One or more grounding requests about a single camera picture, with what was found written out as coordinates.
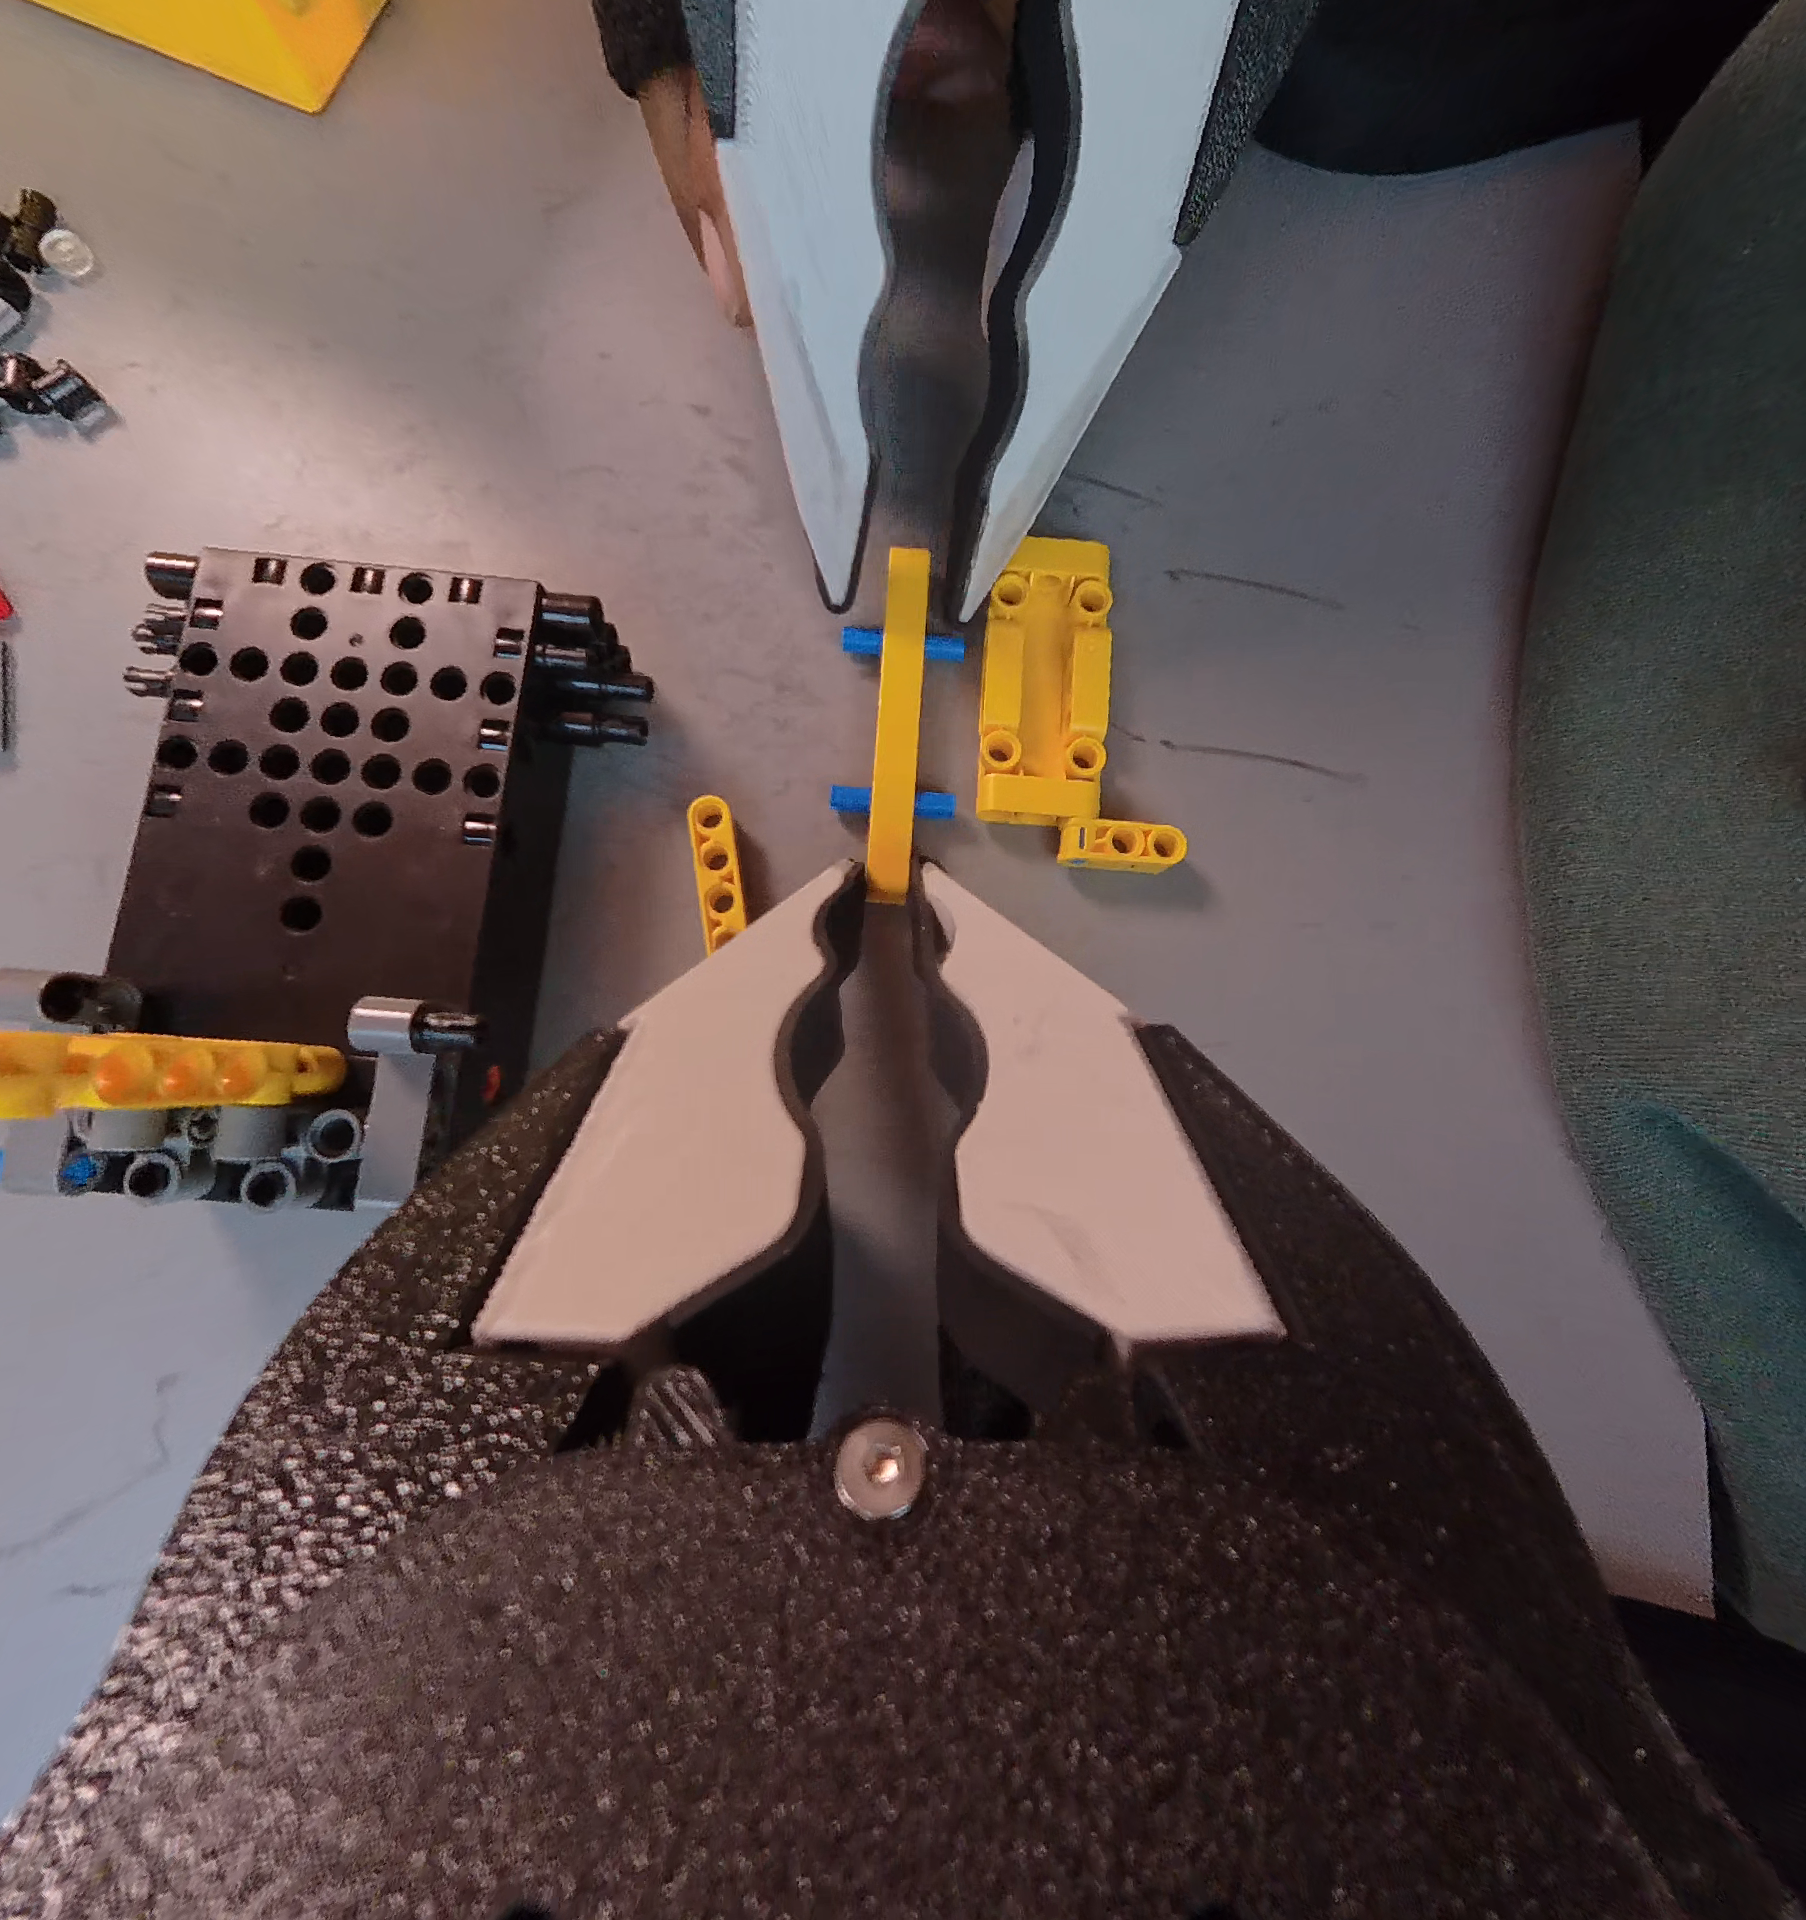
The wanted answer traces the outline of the yellow lego panel brick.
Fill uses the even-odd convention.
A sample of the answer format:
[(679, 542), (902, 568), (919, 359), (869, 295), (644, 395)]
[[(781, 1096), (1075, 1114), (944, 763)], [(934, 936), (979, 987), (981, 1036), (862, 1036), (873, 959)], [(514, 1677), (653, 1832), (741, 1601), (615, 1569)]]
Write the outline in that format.
[(985, 606), (976, 816), (1061, 826), (1101, 810), (1109, 545), (1028, 538)]

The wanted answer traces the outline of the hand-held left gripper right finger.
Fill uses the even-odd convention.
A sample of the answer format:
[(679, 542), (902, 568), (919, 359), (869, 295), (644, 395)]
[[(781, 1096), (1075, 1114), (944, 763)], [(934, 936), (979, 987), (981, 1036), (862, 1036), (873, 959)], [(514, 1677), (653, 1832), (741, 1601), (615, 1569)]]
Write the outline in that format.
[(918, 885), (957, 1249), (1119, 1356), (1281, 1340), (1129, 1009), (935, 863)]

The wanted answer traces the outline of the person's dark trousers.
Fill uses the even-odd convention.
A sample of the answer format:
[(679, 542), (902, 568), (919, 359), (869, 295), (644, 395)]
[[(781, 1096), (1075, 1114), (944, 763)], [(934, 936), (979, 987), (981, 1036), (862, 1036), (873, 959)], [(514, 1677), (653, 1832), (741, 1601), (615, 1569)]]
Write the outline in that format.
[(1613, 1605), (1682, 1744), (1806, 1912), (1806, 1656), (1733, 1611)]

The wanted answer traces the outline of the person's right hand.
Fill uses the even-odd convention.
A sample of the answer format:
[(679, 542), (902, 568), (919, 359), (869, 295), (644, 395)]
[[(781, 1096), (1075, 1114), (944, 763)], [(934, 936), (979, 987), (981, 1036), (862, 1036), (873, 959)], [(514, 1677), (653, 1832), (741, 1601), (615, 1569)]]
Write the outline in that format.
[(751, 326), (715, 135), (678, 2), (593, 2), (612, 80), (640, 109), (670, 203), (733, 326)]

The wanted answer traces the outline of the yellow long lego beam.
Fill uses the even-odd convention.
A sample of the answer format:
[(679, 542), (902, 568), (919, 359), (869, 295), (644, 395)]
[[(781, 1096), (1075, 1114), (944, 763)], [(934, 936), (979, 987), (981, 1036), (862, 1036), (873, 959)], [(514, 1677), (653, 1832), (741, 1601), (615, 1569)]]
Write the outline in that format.
[(867, 898), (904, 904), (913, 877), (916, 770), (931, 555), (891, 547), (867, 805)]
[(704, 955), (747, 930), (741, 842), (729, 805), (715, 792), (687, 806), (697, 870), (697, 906)]

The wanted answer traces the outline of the yellow short lego beam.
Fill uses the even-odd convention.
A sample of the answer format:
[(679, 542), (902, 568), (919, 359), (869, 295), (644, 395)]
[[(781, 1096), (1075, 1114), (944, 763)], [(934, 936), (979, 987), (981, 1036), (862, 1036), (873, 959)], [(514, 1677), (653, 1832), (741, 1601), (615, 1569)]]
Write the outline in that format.
[(1160, 874), (1185, 859), (1185, 834), (1168, 823), (1075, 818), (1058, 826), (1056, 863), (1081, 871)]

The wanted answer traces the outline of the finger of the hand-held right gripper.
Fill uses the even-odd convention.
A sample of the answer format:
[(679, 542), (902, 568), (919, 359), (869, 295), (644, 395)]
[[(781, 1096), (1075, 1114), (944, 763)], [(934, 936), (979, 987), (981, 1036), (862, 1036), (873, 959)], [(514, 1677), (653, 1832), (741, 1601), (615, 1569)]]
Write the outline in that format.
[(957, 618), (1010, 562), (1180, 266), (1236, 20), (1223, 2), (1014, 9), (1025, 191), (985, 288), (985, 399), (955, 484)]
[(722, 180), (794, 504), (832, 612), (873, 490), (865, 349), (891, 272), (877, 155), (902, 2), (734, 9)]

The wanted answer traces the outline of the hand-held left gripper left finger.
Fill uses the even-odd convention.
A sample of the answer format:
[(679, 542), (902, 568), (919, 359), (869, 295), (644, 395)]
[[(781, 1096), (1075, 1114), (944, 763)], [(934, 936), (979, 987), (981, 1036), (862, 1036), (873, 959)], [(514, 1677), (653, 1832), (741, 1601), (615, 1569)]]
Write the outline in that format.
[(619, 1022), (476, 1345), (615, 1354), (794, 1247), (824, 1195), (813, 1104), (862, 914), (863, 870), (833, 860)]

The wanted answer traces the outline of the black lego base assembly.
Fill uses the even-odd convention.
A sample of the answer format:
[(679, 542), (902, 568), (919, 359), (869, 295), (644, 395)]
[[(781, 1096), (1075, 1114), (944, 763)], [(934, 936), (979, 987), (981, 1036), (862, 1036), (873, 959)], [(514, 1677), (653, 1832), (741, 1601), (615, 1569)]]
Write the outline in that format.
[(600, 601), (150, 554), (160, 704), (97, 973), (0, 970), (0, 1189), (389, 1212), (528, 1065), (570, 750), (647, 740)]

